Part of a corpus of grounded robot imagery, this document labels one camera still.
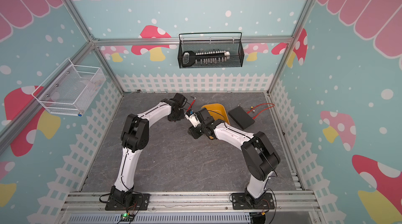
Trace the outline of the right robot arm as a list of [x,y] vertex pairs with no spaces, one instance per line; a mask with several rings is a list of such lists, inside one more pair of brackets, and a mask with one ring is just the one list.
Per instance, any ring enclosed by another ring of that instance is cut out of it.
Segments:
[[225,141],[241,150],[247,168],[251,174],[245,189],[246,201],[250,206],[257,205],[264,199],[267,183],[281,163],[277,151],[263,132],[247,133],[230,126],[222,119],[214,119],[211,111],[202,108],[198,112],[189,110],[185,113],[192,127],[188,133],[198,139],[205,135],[211,139]]

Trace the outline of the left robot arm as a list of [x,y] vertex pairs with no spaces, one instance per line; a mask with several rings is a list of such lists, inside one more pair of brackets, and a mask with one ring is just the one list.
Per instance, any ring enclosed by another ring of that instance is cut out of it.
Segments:
[[143,113],[127,116],[120,138],[123,147],[122,160],[117,179],[111,189],[112,200],[125,207],[131,205],[134,175],[141,152],[149,142],[150,127],[164,117],[170,122],[183,119],[183,107],[186,102],[187,98],[177,93],[173,98],[163,99]]

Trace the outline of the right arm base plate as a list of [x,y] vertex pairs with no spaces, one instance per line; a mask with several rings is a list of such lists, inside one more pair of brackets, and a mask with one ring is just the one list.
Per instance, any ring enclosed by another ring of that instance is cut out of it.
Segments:
[[248,193],[232,193],[229,197],[234,210],[271,210],[275,209],[272,193],[264,193],[259,198],[253,198]]

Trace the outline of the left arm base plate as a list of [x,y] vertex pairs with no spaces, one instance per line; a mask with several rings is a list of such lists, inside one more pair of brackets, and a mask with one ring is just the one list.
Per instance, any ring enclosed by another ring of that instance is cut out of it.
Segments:
[[111,195],[107,200],[106,211],[137,211],[147,210],[150,202],[150,194],[129,193],[125,196]]

